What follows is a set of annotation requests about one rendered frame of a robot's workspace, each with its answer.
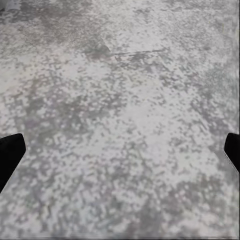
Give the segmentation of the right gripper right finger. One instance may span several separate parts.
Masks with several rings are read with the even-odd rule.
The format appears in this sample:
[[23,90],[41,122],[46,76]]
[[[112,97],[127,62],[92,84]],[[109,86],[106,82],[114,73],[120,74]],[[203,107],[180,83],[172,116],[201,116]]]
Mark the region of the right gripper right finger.
[[227,135],[224,151],[240,173],[240,135],[229,133]]

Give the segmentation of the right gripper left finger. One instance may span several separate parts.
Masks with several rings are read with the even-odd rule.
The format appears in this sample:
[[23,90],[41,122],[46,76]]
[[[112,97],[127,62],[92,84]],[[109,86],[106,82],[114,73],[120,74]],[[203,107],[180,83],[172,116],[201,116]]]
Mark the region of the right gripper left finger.
[[0,193],[26,153],[22,133],[0,138]]

